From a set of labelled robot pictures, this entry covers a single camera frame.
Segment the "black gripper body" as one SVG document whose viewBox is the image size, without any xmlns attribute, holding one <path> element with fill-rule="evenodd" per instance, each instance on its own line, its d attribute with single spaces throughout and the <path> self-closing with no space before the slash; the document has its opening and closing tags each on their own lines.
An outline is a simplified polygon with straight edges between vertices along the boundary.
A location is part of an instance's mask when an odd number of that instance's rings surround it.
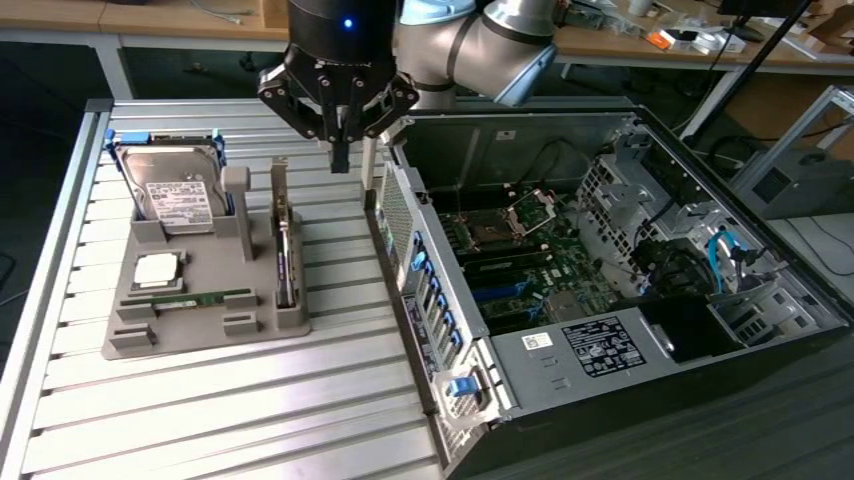
<svg viewBox="0 0 854 480">
<path fill-rule="evenodd" d="M 313 101 L 332 91 L 337 106 L 367 107 L 396 67 L 396 1 L 289 1 L 285 71 Z"/>
</svg>

